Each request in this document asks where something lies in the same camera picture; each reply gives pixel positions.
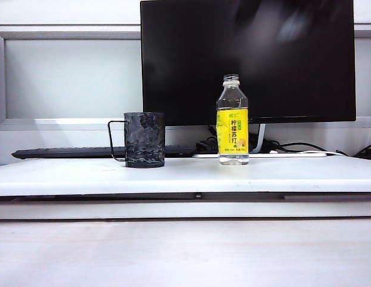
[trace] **desk surface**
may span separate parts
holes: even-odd
[[[222,166],[215,158],[167,158],[132,169],[112,159],[37,159],[0,166],[0,196],[180,192],[371,192],[371,160],[343,156],[252,158]]]
[[[0,286],[371,287],[371,219],[0,222]]]

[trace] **white desk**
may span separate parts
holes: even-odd
[[[371,287],[371,219],[0,222],[0,287]]]
[[[356,198],[344,193],[358,193]],[[283,200],[56,201],[79,194],[287,193]],[[0,219],[304,217],[321,220],[0,221],[0,286],[371,286],[371,161],[31,160],[0,167]],[[306,193],[325,202],[304,200]],[[340,199],[325,197],[328,193]]]
[[[131,169],[112,159],[40,159],[0,167],[0,197],[259,192],[288,194],[283,200],[10,201],[0,204],[0,219],[371,216],[368,198],[325,198],[371,193],[371,160],[254,158],[247,166],[222,166],[217,159],[167,158],[164,167]],[[299,200],[304,193],[316,200]]]

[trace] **textured glass mug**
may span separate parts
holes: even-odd
[[[124,158],[117,158],[114,154],[111,123],[124,123]],[[164,166],[165,124],[162,113],[127,112],[124,114],[124,121],[110,121],[107,126],[113,159],[125,161],[126,167]]]

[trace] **mug handle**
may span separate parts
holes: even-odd
[[[108,124],[107,124],[107,127],[108,127],[108,136],[110,137],[110,147],[111,147],[111,156],[114,160],[117,160],[117,161],[126,161],[125,158],[117,158],[114,154],[114,147],[112,145],[112,136],[111,136],[111,127],[110,127],[110,124],[111,123],[125,123],[126,121],[109,121]]]

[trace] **monitor stand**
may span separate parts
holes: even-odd
[[[258,138],[257,138],[257,145],[256,147],[250,151],[250,154],[258,154],[261,150],[261,147],[263,146],[263,139],[265,134],[265,124],[259,124],[259,132],[258,132]]]
[[[265,125],[259,124],[259,132],[256,147],[250,152],[250,158],[254,157],[326,157],[327,154],[324,152],[316,152],[311,154],[299,154],[299,153],[283,153],[271,152],[269,154],[261,154],[260,150],[263,146],[263,139],[265,134]],[[194,154],[194,158],[217,158],[218,154]]]

